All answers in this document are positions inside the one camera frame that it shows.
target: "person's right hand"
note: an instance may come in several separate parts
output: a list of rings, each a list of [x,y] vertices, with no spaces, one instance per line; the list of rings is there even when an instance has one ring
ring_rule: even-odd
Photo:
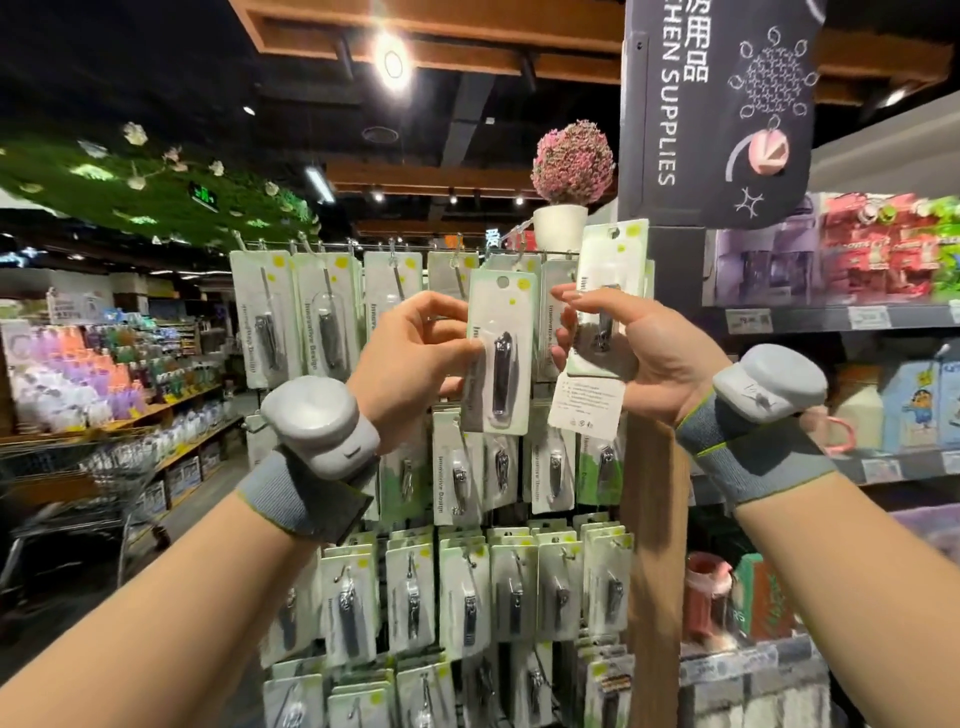
[[[683,315],[652,299],[631,296],[614,288],[581,294],[574,283],[554,286],[550,293],[567,304],[557,332],[559,347],[552,354],[557,368],[566,364],[573,340],[575,311],[601,309],[623,324],[630,348],[639,361],[636,377],[627,383],[623,408],[676,426],[707,395],[713,375],[730,366],[716,342]]]

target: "hand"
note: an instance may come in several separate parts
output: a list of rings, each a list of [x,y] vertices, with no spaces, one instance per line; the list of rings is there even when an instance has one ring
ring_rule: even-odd
[[[437,396],[452,397],[463,387],[458,375],[484,350],[483,342],[466,336],[467,304],[431,291],[380,318],[347,387],[380,433],[381,454],[407,438]]]
[[[550,291],[567,303],[563,327],[557,329],[559,346],[551,351],[554,362],[560,370],[566,365],[576,312],[599,313],[602,308],[626,327],[627,341],[639,361],[623,399],[628,412],[676,426],[707,395],[713,375],[730,366],[713,339],[672,308],[613,288],[581,294],[574,285],[565,283]]]

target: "exit sign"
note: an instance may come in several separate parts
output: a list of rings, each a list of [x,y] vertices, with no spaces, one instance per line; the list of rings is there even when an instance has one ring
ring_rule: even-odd
[[[190,183],[190,199],[214,212],[220,211],[217,207],[217,196],[213,193],[213,190],[196,182]]]

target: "mug handle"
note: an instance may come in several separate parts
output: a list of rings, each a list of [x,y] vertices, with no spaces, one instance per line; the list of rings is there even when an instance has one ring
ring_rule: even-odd
[[[833,445],[828,448],[824,448],[824,452],[827,455],[839,455],[844,452],[849,452],[856,447],[856,432],[853,430],[853,425],[846,420],[841,420],[839,417],[827,417],[827,421],[834,423],[835,425],[840,425],[847,430],[847,442],[845,442],[843,445]]]

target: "white flower pot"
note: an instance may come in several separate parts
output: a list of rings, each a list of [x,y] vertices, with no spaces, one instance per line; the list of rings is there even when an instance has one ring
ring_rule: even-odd
[[[537,250],[544,253],[579,253],[584,242],[587,208],[550,205],[534,210]]]

